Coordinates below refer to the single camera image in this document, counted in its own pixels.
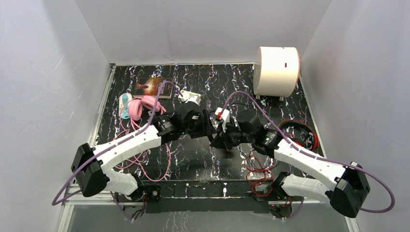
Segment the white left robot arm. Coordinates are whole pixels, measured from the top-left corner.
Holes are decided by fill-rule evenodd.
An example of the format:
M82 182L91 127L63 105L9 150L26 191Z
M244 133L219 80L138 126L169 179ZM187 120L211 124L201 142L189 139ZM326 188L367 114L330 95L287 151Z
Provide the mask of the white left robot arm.
M114 167L138 153L178 140L183 134L212 140L216 130L208 111L155 116L150 123L119 139L95 147L80 145L71 170L82 195L91 197L105 190L127 195L132 201L141 200L145 193L141 181Z

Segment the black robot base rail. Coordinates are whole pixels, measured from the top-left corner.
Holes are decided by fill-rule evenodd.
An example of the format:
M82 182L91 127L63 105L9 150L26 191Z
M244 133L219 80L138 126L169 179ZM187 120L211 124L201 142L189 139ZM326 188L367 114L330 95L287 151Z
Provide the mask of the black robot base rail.
M251 211L269 214L278 211L280 217L292 212L292 204L301 197L286 197L271 190L271 183L252 187L244 180L231 181L143 181L134 196L113 194L115 201L126 206L142 206L148 214L192 211Z

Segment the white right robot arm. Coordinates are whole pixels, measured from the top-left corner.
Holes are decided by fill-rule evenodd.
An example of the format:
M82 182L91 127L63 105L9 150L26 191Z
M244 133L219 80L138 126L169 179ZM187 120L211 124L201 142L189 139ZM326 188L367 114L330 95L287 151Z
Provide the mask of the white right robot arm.
M308 178L282 172L272 184L273 196L285 200L288 196L301 196L329 203L340 214L357 217L370 192L366 175L361 166L336 164L298 145L279 131L265 128L250 110L237 116L237 122L227 109L217 108L215 119L219 122L217 135L210 145L231 150L248 143L261 155L268 156L307 173Z

